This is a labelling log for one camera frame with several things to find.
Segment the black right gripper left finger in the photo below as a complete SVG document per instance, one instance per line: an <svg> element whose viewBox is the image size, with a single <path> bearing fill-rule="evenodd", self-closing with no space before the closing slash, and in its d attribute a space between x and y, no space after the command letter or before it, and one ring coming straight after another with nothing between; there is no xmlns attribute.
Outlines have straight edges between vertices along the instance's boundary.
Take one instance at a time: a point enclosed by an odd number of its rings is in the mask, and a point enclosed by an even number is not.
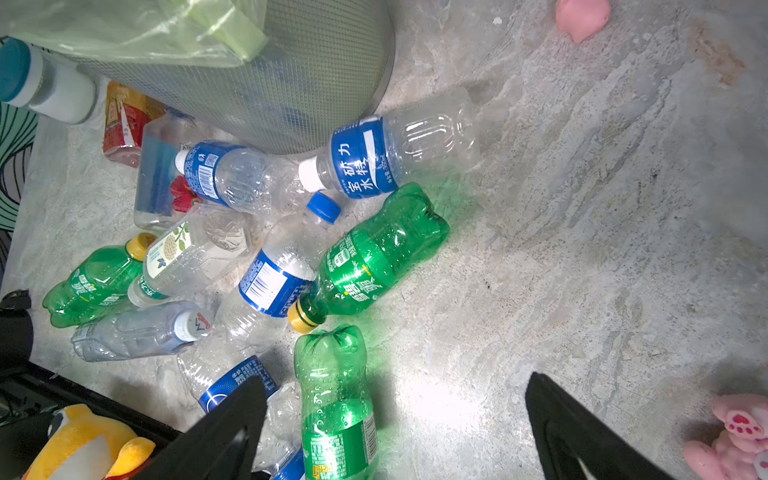
<svg viewBox="0 0 768 480"><path fill-rule="evenodd" d="M251 479L266 411L263 382L251 377L134 477Z"/></svg>

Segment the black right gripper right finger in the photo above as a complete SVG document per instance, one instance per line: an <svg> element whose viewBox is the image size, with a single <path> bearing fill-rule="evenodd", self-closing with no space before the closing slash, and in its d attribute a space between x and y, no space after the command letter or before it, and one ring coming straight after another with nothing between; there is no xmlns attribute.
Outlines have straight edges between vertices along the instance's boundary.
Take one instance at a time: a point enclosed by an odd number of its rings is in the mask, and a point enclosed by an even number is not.
<svg viewBox="0 0 768 480"><path fill-rule="evenodd" d="M550 377L531 374L525 404L547 479L668 479Z"/></svg>

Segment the green soda bottle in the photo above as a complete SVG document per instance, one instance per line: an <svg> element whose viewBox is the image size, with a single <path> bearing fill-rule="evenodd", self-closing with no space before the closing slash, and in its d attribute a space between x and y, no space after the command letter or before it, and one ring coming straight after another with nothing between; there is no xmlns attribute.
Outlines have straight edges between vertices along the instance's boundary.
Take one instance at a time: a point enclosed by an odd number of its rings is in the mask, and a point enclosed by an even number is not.
<svg viewBox="0 0 768 480"><path fill-rule="evenodd" d="M140 233L123 245L95 250L43 299L51 325L80 326L126 307L128 288L142 274L156 239L153 234Z"/></svg>
<svg viewBox="0 0 768 480"><path fill-rule="evenodd" d="M288 322L308 334L331 316L363 312L432 258L449 233L449 224L418 184L398 188L377 214L327 250L315 280L289 308Z"/></svg>
<svg viewBox="0 0 768 480"><path fill-rule="evenodd" d="M362 331L340 325L301 336L294 370L301 389L307 479L371 479L378 439Z"/></svg>

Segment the clear grey bottle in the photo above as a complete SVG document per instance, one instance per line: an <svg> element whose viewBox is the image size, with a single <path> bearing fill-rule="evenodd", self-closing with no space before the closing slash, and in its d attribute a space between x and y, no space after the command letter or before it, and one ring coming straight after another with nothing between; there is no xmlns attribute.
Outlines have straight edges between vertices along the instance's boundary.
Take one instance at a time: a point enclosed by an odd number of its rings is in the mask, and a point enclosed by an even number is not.
<svg viewBox="0 0 768 480"><path fill-rule="evenodd" d="M71 343L86 362L176 355L206 336L214 315L181 300L127 310L78 327Z"/></svg>

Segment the small bottle blue white label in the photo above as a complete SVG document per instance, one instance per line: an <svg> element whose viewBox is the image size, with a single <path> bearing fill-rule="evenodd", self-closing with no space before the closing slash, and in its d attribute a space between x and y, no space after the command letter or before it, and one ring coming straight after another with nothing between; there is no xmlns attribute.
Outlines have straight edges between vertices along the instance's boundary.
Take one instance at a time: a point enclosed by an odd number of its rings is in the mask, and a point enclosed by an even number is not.
<svg viewBox="0 0 768 480"><path fill-rule="evenodd" d="M216 320L228 340L264 350L284 333L288 310L314 281L341 213L337 201L316 192L302 211L271 227L249 269L217 311Z"/></svg>

